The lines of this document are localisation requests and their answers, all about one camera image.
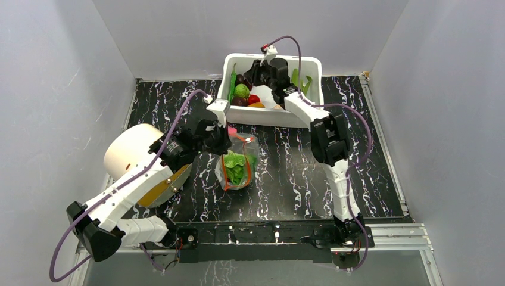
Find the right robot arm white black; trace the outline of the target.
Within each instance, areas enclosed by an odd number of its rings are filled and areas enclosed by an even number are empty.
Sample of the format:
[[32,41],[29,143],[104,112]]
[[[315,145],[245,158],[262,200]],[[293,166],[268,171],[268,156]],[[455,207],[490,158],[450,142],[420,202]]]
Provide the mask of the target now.
[[267,86],[273,100],[286,111],[297,116],[310,130],[311,151],[321,163],[333,199],[334,226],[320,226],[303,241],[317,248],[370,247],[363,215],[351,190],[349,163],[351,142],[343,115],[333,115],[310,101],[289,77],[288,62],[284,58],[254,60],[245,78],[255,86]]

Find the white plastic bin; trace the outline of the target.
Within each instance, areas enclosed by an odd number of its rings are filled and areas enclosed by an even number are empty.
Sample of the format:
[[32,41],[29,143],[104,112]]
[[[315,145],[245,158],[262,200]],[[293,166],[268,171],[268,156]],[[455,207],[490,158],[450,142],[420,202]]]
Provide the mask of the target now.
[[[217,97],[223,100],[228,99],[230,90],[230,79],[233,71],[236,74],[244,74],[249,70],[254,60],[261,60],[261,54],[241,54],[232,53],[226,56],[223,65],[223,79],[217,92]],[[314,57],[301,57],[301,79],[306,82],[307,77],[312,78],[306,97],[315,104],[323,104],[324,96],[322,92],[322,64]],[[296,115],[276,107],[272,98],[272,91],[266,86],[255,86],[252,94],[260,98],[263,108],[239,107],[232,105],[226,113],[226,120],[229,123],[243,125],[277,126],[288,128],[308,128]]]

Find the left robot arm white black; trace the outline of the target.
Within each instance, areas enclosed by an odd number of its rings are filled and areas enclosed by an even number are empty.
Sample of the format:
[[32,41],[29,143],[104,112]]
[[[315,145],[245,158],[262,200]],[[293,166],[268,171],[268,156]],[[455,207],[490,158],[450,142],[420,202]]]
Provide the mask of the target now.
[[96,262],[119,248],[156,243],[173,248],[196,237],[196,230],[181,228],[171,219],[154,215],[125,219],[136,204],[154,207],[172,198],[187,180],[191,164],[200,153],[224,154],[231,146],[224,120],[201,119],[177,128],[173,135],[142,123],[122,133],[104,157],[114,183],[103,193],[67,207],[72,231]]

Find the green bumpy fruit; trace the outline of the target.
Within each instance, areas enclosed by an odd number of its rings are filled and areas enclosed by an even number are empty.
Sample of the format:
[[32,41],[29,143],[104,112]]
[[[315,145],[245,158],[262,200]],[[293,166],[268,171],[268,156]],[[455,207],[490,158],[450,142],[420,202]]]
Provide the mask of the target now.
[[250,95],[250,89],[246,84],[238,84],[235,86],[233,91],[234,97],[248,98]]

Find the green napa cabbage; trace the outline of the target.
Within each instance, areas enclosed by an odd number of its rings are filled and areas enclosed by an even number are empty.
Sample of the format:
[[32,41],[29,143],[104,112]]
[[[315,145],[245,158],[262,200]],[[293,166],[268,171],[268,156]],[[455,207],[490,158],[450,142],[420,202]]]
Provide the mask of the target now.
[[252,179],[258,158],[255,154],[228,151],[222,158],[225,177],[230,186],[246,186]]

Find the long green chili pepper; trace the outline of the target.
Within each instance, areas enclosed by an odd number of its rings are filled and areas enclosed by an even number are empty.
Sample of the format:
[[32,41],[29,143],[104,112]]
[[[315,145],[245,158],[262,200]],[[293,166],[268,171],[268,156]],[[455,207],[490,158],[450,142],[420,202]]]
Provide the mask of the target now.
[[227,99],[229,100],[229,102],[231,102],[234,97],[235,82],[236,82],[236,77],[237,77],[235,69],[236,69],[236,63],[233,65],[232,72],[230,74],[229,92],[227,95]]

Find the clear zip top bag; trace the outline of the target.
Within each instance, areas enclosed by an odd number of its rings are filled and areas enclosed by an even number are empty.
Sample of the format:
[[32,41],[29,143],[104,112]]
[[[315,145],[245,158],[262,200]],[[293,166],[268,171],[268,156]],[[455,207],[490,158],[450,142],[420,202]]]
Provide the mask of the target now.
[[250,185],[255,179],[260,156],[258,139],[254,135],[234,133],[230,141],[230,148],[220,156],[214,170],[224,191],[240,190]]

